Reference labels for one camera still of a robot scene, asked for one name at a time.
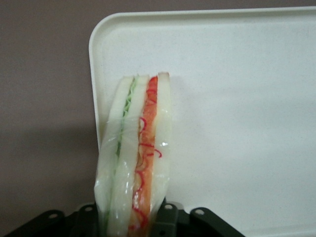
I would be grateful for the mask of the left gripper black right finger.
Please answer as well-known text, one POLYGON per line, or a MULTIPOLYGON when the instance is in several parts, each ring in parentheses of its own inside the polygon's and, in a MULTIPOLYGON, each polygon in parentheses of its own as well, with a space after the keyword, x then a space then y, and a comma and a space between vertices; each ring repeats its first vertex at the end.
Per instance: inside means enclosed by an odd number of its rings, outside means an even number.
POLYGON ((152 225, 153 237, 180 237, 185 224, 185 211, 179 202, 164 201, 152 225))

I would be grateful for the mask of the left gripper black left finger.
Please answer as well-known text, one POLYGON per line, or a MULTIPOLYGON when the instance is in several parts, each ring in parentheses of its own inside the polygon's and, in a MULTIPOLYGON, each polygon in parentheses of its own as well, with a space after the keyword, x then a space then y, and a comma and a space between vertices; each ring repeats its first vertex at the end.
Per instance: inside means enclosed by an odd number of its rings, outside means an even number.
POLYGON ((65 218, 62 237, 98 237, 98 211, 95 203, 80 207, 65 218))

